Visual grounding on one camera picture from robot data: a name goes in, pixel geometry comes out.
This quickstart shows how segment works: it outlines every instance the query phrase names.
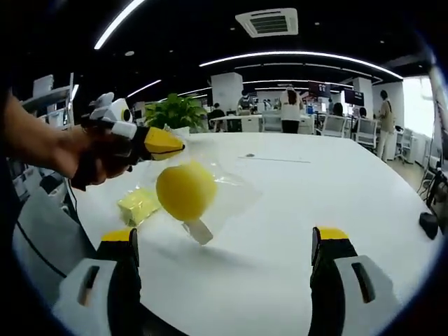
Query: human arm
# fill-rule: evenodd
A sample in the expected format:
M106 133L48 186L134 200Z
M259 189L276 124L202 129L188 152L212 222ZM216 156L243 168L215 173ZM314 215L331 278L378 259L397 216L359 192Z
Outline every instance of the human arm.
M81 155L98 142L111 143L111 134L86 132L81 127L67 131L55 129L26 112L10 92L3 110L2 142L7 156L31 165L53 169L73 178ZM127 166L104 157L95 160L96 178L92 184L104 182L123 173Z

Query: yellow sponge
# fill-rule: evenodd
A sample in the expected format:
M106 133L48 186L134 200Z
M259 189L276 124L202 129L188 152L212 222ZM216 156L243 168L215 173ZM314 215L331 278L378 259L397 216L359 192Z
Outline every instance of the yellow sponge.
M154 211L158 210L160 203L154 192L139 188L118 201L118 206L120 207L121 217L125 224L135 228Z
M157 178L159 201L179 221L197 221L213 202L218 186L195 161L166 168Z

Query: black pants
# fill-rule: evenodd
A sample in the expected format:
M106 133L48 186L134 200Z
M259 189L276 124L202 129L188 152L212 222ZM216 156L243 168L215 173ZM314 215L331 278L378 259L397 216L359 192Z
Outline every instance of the black pants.
M297 134L299 132L299 122L296 120L282 120L281 129L283 133Z

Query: woman in white shirt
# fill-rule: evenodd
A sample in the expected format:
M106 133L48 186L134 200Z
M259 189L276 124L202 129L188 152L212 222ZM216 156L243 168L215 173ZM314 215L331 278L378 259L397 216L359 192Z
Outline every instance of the woman in white shirt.
M299 131L300 110L302 100L294 91L294 87L289 85L286 91L280 96L281 103L281 128L283 133L297 134Z

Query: office chair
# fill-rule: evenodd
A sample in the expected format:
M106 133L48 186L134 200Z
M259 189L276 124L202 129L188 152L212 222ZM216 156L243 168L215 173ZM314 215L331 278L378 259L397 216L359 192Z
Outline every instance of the office chair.
M266 110L262 112L262 131L281 133L281 116L279 111Z
M355 141L362 146L375 149L377 147L377 121L359 118Z
M337 115L327 115L323 122L322 132L323 136L327 137L344 137L344 128L347 119Z
M406 153L410 153L412 144L412 131L410 129L403 129L399 127L398 140L397 140L397 151L395 153L394 159L402 160L402 163L407 162Z

